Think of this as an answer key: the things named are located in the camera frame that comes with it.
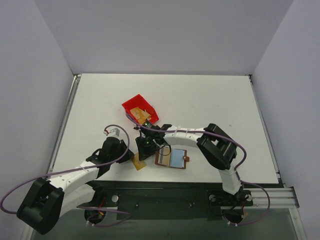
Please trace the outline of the brown leather card holder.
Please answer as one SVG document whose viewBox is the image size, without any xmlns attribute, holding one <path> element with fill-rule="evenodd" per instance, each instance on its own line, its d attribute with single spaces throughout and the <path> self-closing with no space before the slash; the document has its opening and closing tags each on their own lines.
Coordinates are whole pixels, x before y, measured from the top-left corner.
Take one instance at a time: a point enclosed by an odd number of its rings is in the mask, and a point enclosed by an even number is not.
<svg viewBox="0 0 320 240">
<path fill-rule="evenodd" d="M 171 154 L 170 154 L 170 163 L 169 166 L 164 166 L 158 163 L 159 159 L 159 151 L 162 149 L 159 149 L 155 156 L 155 165 L 166 167 L 166 168 L 173 168 L 173 169 L 186 169 L 187 163 L 190 161 L 189 156 L 187 156 L 187 150 L 184 149 L 175 149 L 168 146 L 164 146 L 167 148 L 170 148 Z"/>
</svg>

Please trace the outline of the gold card with chip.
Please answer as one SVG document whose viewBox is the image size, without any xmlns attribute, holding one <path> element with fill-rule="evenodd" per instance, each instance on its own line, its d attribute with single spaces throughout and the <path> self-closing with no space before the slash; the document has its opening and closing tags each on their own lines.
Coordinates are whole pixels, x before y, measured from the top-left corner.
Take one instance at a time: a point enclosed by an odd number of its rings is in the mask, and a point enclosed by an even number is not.
<svg viewBox="0 0 320 240">
<path fill-rule="evenodd" d="M 134 167 L 135 167 L 135 169 L 137 170 L 137 171 L 139 171 L 139 170 L 141 170 L 141 169 L 143 169 L 143 168 L 145 168 L 147 165 L 146 165 L 146 163 L 142 160 L 142 161 L 140 161 L 140 159 L 139 159 L 139 154 L 138 153 L 136 153 L 134 156 L 133 156 L 133 158 L 131 159 L 131 161 L 132 161 L 132 164 L 134 165 Z"/>
</svg>

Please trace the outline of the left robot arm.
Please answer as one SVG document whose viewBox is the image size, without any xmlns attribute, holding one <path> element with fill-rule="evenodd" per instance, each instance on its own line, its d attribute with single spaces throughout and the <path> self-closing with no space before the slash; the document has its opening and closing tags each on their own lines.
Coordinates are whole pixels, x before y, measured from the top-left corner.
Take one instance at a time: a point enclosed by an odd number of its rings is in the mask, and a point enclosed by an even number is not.
<svg viewBox="0 0 320 240">
<path fill-rule="evenodd" d="M 133 157 L 123 140 L 107 137 L 102 147 L 78 166 L 79 170 L 35 180 L 16 216 L 38 233 L 48 233 L 68 211 L 81 205 L 98 206 L 103 193 L 93 181 L 108 172 L 113 163 L 124 163 Z"/>
</svg>

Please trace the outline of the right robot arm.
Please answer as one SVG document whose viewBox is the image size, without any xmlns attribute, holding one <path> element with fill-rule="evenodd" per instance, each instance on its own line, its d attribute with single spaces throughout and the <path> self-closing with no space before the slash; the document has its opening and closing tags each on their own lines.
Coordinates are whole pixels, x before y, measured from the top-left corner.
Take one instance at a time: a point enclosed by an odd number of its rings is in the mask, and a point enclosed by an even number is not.
<svg viewBox="0 0 320 240">
<path fill-rule="evenodd" d="M 236 204 L 242 197 L 242 183 L 237 172 L 239 164 L 233 160 L 240 145 L 231 139 L 220 127 L 210 123 L 202 128 L 182 128 L 171 124 L 163 126 L 145 122 L 136 124 L 139 136 L 135 139 L 139 160 L 145 160 L 157 153 L 163 146 L 184 146 L 200 150 L 207 162 L 219 171 L 224 201 Z"/>
</svg>

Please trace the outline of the gold card magnetic stripe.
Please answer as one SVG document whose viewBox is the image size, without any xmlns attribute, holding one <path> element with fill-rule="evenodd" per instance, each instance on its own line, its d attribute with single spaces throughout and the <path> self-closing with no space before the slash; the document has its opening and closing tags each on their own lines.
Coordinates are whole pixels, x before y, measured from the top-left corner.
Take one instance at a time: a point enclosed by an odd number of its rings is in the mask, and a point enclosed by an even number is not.
<svg viewBox="0 0 320 240">
<path fill-rule="evenodd" d="M 159 151 L 158 163 L 163 166 L 170 165 L 171 149 L 164 147 Z"/>
</svg>

